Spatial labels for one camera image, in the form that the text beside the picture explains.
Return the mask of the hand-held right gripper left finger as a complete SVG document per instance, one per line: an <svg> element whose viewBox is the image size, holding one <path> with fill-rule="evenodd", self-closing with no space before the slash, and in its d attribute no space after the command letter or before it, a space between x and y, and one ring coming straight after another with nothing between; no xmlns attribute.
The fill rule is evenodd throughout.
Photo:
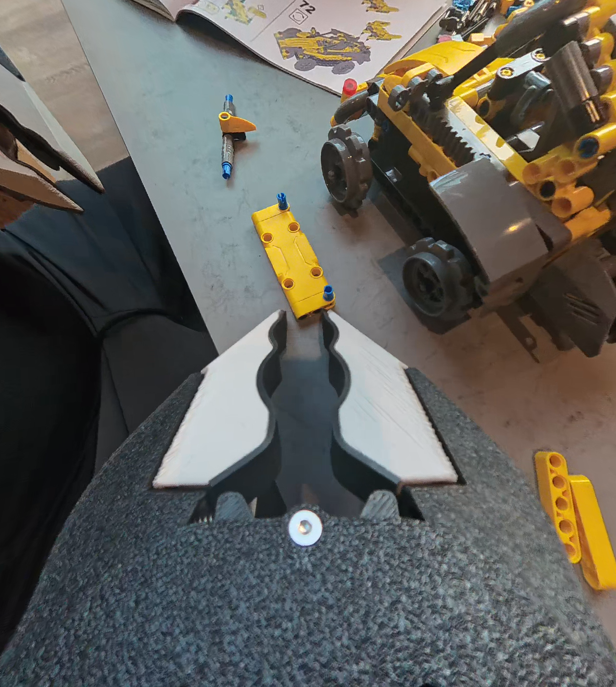
<svg viewBox="0 0 616 687"><path fill-rule="evenodd" d="M203 370L154 488L269 488L281 467L271 396L281 382L286 312L275 311Z"/></svg>

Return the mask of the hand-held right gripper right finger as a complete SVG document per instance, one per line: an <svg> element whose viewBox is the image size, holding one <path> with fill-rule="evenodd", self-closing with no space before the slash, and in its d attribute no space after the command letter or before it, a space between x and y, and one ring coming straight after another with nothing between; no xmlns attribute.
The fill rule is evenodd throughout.
<svg viewBox="0 0 616 687"><path fill-rule="evenodd" d="M338 395L332 463L344 486L456 484L458 473L396 356L332 311L323 316Z"/></svg>

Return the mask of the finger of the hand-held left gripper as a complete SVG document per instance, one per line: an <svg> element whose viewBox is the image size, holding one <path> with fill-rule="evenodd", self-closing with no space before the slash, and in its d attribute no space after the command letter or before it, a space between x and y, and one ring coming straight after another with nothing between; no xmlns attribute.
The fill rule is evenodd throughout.
<svg viewBox="0 0 616 687"><path fill-rule="evenodd" d="M18 200L33 201L50 208L82 212L82 207L63 194L33 167L10 159L0 149L0 191Z"/></svg>
<svg viewBox="0 0 616 687"><path fill-rule="evenodd" d="M45 167L63 170L96 192L105 189L34 90L0 62L0 126Z"/></svg>

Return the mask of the yellow rectangular brick block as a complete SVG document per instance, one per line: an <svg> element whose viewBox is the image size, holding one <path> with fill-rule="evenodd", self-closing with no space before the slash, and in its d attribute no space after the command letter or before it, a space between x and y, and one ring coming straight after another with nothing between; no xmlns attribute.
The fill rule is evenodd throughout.
<svg viewBox="0 0 616 687"><path fill-rule="evenodd" d="M274 205L252 213L252 222L290 308L296 292L310 294L331 285L285 193L277 194Z"/></svg>

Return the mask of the yellow grey toy brick vehicle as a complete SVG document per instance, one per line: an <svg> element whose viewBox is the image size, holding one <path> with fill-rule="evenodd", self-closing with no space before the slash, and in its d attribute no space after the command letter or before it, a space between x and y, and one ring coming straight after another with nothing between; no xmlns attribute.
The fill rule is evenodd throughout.
<svg viewBox="0 0 616 687"><path fill-rule="evenodd" d="M616 1L524 2L493 35L447 40L344 83L326 187L372 180L421 230L403 285L447 331L499 313L559 350L616 343Z"/></svg>

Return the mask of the pile of brick parts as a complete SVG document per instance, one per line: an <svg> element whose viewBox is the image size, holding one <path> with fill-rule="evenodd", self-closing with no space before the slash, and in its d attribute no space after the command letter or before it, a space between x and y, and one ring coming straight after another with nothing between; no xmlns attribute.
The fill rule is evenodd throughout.
<svg viewBox="0 0 616 687"><path fill-rule="evenodd" d="M486 47L512 14L534 5L534 1L452 1L439 21L437 43L456 40Z"/></svg>

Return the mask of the grey desk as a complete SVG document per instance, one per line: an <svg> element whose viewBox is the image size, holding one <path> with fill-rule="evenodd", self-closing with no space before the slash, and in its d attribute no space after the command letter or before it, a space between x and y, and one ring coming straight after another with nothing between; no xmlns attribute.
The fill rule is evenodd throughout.
<svg viewBox="0 0 616 687"><path fill-rule="evenodd" d="M373 181L349 213L331 199L320 152L338 105L330 93L252 57L189 17L166 21L132 1L64 1L102 95L219 353L286 307L251 215L286 193L344 319L432 380L527 475L533 455L563 454L595 487L616 556L616 344L587 358L541 328L536 362L496 314L429 330L401 280L420 236ZM225 96L256 125L221 172ZM616 645L616 591L582 583Z"/></svg>

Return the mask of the yellow holed beam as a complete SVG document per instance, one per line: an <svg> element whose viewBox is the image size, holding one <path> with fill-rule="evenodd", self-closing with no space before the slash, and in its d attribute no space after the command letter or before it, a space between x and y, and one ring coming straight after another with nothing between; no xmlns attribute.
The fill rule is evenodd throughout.
<svg viewBox="0 0 616 687"><path fill-rule="evenodd" d="M534 456L539 499L572 564L581 561L575 500L565 458L554 451Z"/></svg>

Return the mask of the person's black clothing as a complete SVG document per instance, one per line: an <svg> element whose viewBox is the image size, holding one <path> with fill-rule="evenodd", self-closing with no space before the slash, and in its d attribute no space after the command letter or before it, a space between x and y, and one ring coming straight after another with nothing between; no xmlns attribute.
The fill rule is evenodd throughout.
<svg viewBox="0 0 616 687"><path fill-rule="evenodd" d="M112 453L217 355L130 158L0 230L0 654Z"/></svg>

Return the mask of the grey axle with yellow cam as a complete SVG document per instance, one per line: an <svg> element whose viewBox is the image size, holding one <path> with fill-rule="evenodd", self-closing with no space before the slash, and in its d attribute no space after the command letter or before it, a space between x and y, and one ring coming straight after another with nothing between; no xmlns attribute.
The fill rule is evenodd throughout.
<svg viewBox="0 0 616 687"><path fill-rule="evenodd" d="M223 109L218 114L218 124L222 137L221 172L225 181L230 180L234 168L235 144L244 142L247 133L256 131L251 121L237 116L234 97L231 93L225 96Z"/></svg>

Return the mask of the yellow curved panel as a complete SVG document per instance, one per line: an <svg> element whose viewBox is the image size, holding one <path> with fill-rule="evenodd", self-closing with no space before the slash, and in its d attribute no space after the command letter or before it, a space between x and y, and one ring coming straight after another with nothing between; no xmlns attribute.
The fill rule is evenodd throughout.
<svg viewBox="0 0 616 687"><path fill-rule="evenodd" d="M594 486L585 476L570 476L584 579L596 591L616 590L616 558Z"/></svg>

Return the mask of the building instruction booklet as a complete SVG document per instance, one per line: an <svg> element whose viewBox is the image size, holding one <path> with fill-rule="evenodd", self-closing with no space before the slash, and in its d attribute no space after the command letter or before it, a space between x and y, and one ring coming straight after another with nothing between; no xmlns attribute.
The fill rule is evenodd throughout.
<svg viewBox="0 0 616 687"><path fill-rule="evenodd" d="M403 56L446 1L137 1L171 22L192 15L265 62L341 95Z"/></svg>

